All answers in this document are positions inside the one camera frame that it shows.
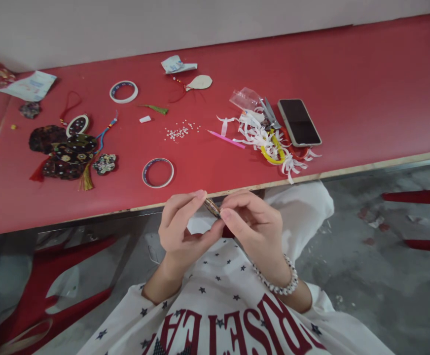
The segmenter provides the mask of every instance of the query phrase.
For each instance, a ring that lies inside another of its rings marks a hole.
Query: red lettering
[[[179,324],[180,324],[180,321],[182,320],[182,317],[184,316],[184,313],[185,313],[185,310],[180,310],[179,320],[175,324],[169,323],[174,313],[169,314],[164,319],[164,325],[162,326],[162,331],[161,331],[161,346],[166,351],[166,353],[168,353],[169,350],[171,350],[172,342],[174,341],[174,337],[177,333],[177,328],[179,328]],[[174,329],[174,332],[172,333],[169,344],[167,344],[167,337],[170,329]]]
[[[187,312],[185,313],[184,323],[182,324],[184,327],[189,317],[194,317],[194,327],[192,328],[192,341],[189,341],[189,333],[190,333],[190,329],[189,329],[187,330],[184,349],[190,346],[191,347],[190,353],[192,355],[197,355],[197,349],[199,347],[200,320],[202,319],[202,315],[195,313],[194,311],[187,310]]]
[[[243,314],[243,323],[245,324],[245,328],[248,331],[248,334],[251,335],[253,339],[257,340],[264,347],[268,355],[272,355],[271,344],[269,343],[268,337],[266,336],[266,334],[264,334],[264,332],[261,329],[255,327],[253,324],[249,322],[248,314],[252,314],[257,320],[261,318],[259,316],[259,313],[256,310],[251,308],[248,308],[247,310],[245,310],[245,313]],[[255,348],[252,348],[251,351],[253,355],[258,354]]]
[[[233,317],[233,320],[235,321],[235,328],[236,328],[236,334],[233,334],[233,329],[230,329],[231,345],[233,347],[233,351],[235,351],[235,341],[238,340],[238,345],[240,347],[240,354],[248,355],[248,352],[246,350],[245,337],[243,335],[243,327],[241,326],[240,311],[225,314],[225,329],[227,327],[228,320],[231,317]]]
[[[286,343],[289,346],[290,350],[294,354],[297,354],[297,355],[306,354],[310,349],[312,349],[312,345],[305,339],[304,335],[302,334],[297,323],[295,322],[294,318],[292,317],[292,315],[290,314],[289,310],[284,305],[284,303],[282,303],[278,298],[276,298],[276,300],[278,301],[280,308],[276,307],[274,302],[271,300],[271,298],[269,298],[269,296],[267,294],[264,294],[263,298],[258,303],[258,308],[261,310],[261,313],[263,314],[264,322],[266,324],[266,327],[268,328],[269,334],[271,334],[271,337],[273,338],[273,343],[274,343],[274,346],[276,348],[276,351],[279,354],[284,354],[284,352],[280,351],[281,345],[279,344],[279,340],[276,338],[276,341],[274,342],[273,335],[275,335],[276,333],[275,333],[274,328],[271,324],[269,316],[268,316],[268,314],[264,308],[263,302],[265,302],[269,306],[269,308],[271,308],[271,310],[274,312],[274,314],[278,318],[279,327],[283,331],[284,338],[285,338]],[[286,330],[286,327],[284,326],[284,320],[287,320],[287,322],[289,323],[292,331],[294,332],[294,335],[295,335],[297,341],[299,342],[299,347],[297,347],[293,343],[293,341],[291,340],[291,338],[290,338],[290,336]]]
[[[216,316],[209,316],[210,321],[210,355],[216,355]]]

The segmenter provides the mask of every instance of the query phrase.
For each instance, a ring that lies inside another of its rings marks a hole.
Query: white beaded bracelet
[[[292,277],[290,279],[290,283],[286,287],[274,286],[272,283],[270,283],[266,280],[266,278],[258,270],[258,268],[256,267],[255,264],[253,264],[253,268],[254,268],[254,271],[256,272],[256,274],[261,279],[261,281],[263,281],[263,284],[265,284],[266,287],[269,288],[269,290],[271,292],[274,292],[277,294],[288,295],[288,294],[292,294],[295,291],[295,289],[297,288],[298,280],[297,280],[297,271],[294,267],[294,264],[291,262],[291,260],[285,254],[284,254],[284,259],[286,259],[287,264],[289,265],[289,267],[292,270]]]

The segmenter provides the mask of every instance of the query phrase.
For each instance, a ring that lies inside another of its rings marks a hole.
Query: white wall
[[[0,0],[15,71],[430,13],[430,0]]]

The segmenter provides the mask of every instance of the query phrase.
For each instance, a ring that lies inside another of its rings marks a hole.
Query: red plastic chair
[[[65,243],[38,250],[33,269],[15,311],[0,325],[0,354],[30,355],[107,300],[112,288],[68,307],[48,314],[46,309],[55,305],[58,296],[46,297],[56,278],[81,261],[108,248],[116,241],[111,236],[64,249]]]
[[[382,194],[383,200],[394,202],[421,203],[430,205],[429,191],[396,192]],[[430,251],[430,240],[404,240],[413,249]]]

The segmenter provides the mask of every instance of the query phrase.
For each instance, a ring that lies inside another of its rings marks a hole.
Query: yellow scissors handle
[[[274,145],[276,146],[276,148],[278,149],[278,153],[279,153],[279,160],[275,160],[273,158],[271,158],[269,156],[269,154],[266,152],[266,148],[265,147],[261,147],[261,153],[263,153],[264,157],[271,163],[279,165],[282,164],[285,160],[286,160],[286,156],[284,154],[284,151],[281,148],[281,145],[279,144],[278,140],[276,139],[276,136],[274,135],[274,130],[272,129],[270,132],[270,134],[272,134],[272,140]]]

